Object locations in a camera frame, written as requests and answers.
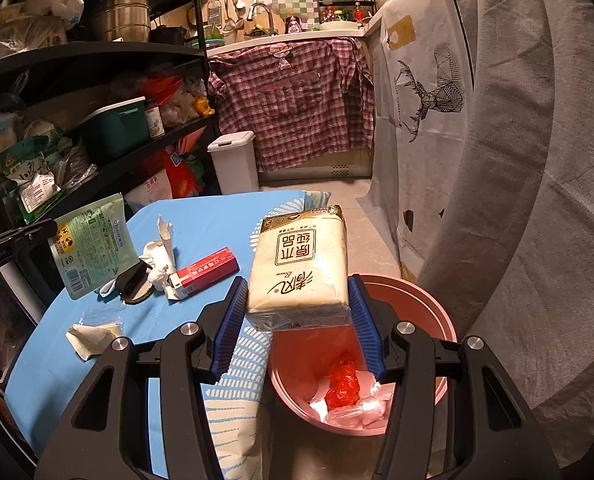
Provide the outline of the black spice rack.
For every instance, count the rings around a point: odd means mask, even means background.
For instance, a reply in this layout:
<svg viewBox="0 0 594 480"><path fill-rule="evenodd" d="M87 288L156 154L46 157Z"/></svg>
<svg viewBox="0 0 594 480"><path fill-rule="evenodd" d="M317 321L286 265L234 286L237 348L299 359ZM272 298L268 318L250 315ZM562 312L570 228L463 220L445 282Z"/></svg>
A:
<svg viewBox="0 0 594 480"><path fill-rule="evenodd" d="M317 0L318 23L321 27L329 23L348 22L355 27L370 22L377 11L376 0Z"/></svg>

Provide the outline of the blue tablecloth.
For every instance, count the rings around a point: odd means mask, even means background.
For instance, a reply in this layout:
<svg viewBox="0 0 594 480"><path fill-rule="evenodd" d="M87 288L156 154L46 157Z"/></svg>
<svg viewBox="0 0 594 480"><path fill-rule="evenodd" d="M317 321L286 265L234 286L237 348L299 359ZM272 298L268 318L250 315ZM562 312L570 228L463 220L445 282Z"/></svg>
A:
<svg viewBox="0 0 594 480"><path fill-rule="evenodd" d="M227 247L239 263L239 275L249 278L261 222L269 216L318 209L329 193L303 190L160 200L128 222L136 249L155 240L159 217L173 226L175 263L185 268ZM184 322L196 320L201 309L227 294L225 280L178 302L158 292L140 304L119 297L100 298L90 292L78 300L61 292L41 318L21 350L5 388L5 402L21 434L35 453L42 453L66 406L91 370L66 338L85 311L103 304L124 305L124 336L136 344L161 339ZM245 322L229 370L213 386L201 389L220 467L227 479L269 476L268 419L261 407L272 337Z"/></svg>

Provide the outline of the white label jar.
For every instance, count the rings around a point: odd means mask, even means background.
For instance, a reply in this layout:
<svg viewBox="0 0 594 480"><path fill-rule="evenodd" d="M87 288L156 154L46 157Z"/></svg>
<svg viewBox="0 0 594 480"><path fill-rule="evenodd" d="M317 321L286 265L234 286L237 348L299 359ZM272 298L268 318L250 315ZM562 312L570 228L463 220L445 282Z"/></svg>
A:
<svg viewBox="0 0 594 480"><path fill-rule="evenodd" d="M152 139L158 139L166 133L163 127L163 118L157 105L149 105L145 110L145 117L149 136Z"/></svg>

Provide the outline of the steel pot on shelf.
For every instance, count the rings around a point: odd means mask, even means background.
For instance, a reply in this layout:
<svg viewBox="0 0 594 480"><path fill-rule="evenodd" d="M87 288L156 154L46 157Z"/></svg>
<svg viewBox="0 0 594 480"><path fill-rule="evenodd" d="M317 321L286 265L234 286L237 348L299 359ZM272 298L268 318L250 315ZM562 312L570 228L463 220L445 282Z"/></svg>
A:
<svg viewBox="0 0 594 480"><path fill-rule="evenodd" d="M99 40L147 42L151 0L99 0L92 25Z"/></svg>

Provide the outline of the red plaid shirt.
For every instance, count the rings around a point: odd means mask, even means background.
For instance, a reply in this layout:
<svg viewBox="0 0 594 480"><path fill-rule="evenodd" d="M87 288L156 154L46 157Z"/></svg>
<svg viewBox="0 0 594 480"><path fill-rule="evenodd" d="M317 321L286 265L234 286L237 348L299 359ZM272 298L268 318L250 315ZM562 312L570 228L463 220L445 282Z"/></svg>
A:
<svg viewBox="0 0 594 480"><path fill-rule="evenodd" d="M254 133L260 172L373 146L374 84L358 39L264 44L209 67L220 131Z"/></svg>

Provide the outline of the pink plastic trash basin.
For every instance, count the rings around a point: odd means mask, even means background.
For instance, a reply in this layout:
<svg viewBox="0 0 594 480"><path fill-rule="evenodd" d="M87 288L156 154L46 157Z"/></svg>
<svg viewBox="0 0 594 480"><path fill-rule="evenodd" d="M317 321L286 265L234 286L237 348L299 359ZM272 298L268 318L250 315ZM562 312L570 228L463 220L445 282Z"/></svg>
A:
<svg viewBox="0 0 594 480"><path fill-rule="evenodd" d="M448 313L416 284L375 274L363 274L361 278L370 296L391 304L401 320L412 322L433 338L457 340ZM348 437L380 436L386 430L387 414L368 424L348 422L344 426L331 425L326 419L324 397L329 390L329 372L346 354L355 361L361 398L375 393L377 383L367 371L352 326L276 332L269 359L274 390L294 414L314 427Z"/></svg>

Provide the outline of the green white snack wrapper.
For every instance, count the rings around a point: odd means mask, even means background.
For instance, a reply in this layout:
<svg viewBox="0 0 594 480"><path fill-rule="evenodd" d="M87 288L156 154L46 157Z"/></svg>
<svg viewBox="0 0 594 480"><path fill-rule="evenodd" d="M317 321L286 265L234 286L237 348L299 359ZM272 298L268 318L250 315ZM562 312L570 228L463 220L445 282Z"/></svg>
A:
<svg viewBox="0 0 594 480"><path fill-rule="evenodd" d="M56 220L49 241L68 295L77 300L140 262L126 225L120 193L96 200Z"/></svg>

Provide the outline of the green white food bag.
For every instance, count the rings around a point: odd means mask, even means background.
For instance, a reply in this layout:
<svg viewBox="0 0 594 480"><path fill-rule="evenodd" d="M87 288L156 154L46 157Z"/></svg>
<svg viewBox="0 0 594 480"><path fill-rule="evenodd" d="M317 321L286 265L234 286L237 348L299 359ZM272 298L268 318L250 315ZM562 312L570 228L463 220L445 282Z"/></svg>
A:
<svg viewBox="0 0 594 480"><path fill-rule="evenodd" d="M48 166L48 136L30 136L0 154L3 176L16 185L16 200L24 222L35 222L64 191Z"/></svg>

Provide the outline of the black storage shelf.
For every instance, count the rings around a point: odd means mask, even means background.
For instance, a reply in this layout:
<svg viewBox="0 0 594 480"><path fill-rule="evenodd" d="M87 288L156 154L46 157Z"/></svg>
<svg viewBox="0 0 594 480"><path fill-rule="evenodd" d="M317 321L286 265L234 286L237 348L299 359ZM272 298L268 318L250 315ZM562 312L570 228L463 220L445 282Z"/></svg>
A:
<svg viewBox="0 0 594 480"><path fill-rule="evenodd" d="M155 16L161 16L186 3L201 6L205 0L154 0ZM0 59L0 96L7 93L12 83L21 75L28 75L29 83L21 93L26 103L39 104L65 94L110 84L111 82L143 75L146 70L169 65L174 68L208 70L206 48L196 49L172 44L140 44L139 42L75 41L65 46L31 50ZM140 144L112 162L92 180L63 198L53 208L60 216L82 205L102 191L105 185L117 188L126 183L124 170L132 162L175 142L191 130L207 127L201 136L206 144L218 133L218 118L210 116L196 120L166 134L162 139Z"/></svg>

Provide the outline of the grey deer print curtain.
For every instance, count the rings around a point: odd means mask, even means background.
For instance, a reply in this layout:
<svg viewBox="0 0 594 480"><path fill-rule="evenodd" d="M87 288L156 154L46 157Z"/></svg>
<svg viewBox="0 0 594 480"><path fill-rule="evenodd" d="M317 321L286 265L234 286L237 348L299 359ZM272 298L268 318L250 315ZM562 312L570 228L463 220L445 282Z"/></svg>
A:
<svg viewBox="0 0 594 480"><path fill-rule="evenodd" d="M387 0L367 208L594 479L594 0Z"/></svg>

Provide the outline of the red white toothpaste box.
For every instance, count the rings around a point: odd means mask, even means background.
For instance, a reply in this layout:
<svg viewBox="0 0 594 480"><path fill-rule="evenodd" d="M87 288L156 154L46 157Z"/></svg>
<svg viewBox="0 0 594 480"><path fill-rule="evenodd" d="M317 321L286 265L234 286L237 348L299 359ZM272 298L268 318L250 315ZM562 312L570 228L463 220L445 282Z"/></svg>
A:
<svg viewBox="0 0 594 480"><path fill-rule="evenodd" d="M182 300L239 272L239 263L230 248L223 247L170 275L173 298Z"/></svg>

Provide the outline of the white tissue ball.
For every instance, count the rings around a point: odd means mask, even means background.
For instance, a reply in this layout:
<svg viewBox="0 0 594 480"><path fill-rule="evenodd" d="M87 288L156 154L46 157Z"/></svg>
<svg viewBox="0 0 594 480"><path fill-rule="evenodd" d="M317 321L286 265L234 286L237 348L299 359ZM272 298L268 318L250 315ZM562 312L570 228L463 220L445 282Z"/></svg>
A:
<svg viewBox="0 0 594 480"><path fill-rule="evenodd" d="M140 260L149 266L147 281L157 292L163 292L168 300L177 301L178 294L171 284L171 276L177 272L175 248L173 247L173 226L159 217L157 220L158 240L145 244Z"/></svg>

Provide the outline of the red orange snack bag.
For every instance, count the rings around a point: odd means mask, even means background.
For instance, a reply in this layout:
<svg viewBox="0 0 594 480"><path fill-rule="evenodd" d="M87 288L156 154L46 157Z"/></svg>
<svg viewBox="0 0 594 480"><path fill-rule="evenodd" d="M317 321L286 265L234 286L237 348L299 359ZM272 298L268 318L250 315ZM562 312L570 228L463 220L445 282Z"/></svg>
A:
<svg viewBox="0 0 594 480"><path fill-rule="evenodd" d="M145 157L140 162L140 170L149 177L163 170L173 198L198 196L201 192L191 167L171 145Z"/></svg>

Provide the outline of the cream tissue pack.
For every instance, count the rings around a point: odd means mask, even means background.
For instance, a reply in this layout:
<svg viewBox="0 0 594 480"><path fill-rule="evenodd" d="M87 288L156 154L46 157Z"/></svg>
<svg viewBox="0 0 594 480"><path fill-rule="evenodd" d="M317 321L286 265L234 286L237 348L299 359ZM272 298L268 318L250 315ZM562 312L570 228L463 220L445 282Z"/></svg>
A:
<svg viewBox="0 0 594 480"><path fill-rule="evenodd" d="M246 318L259 332L350 323L347 229L340 206L264 218Z"/></svg>

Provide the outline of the red plastic wrapper in basin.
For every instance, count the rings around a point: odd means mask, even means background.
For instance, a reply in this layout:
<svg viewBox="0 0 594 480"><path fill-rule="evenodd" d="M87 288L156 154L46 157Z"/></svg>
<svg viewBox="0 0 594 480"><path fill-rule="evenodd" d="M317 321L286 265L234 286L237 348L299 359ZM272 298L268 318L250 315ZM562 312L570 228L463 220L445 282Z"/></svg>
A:
<svg viewBox="0 0 594 480"><path fill-rule="evenodd" d="M360 384L355 360L350 353L343 353L335 361L327 377L329 378L329 388L324 400L330 411L335 408L352 406L359 402Z"/></svg>

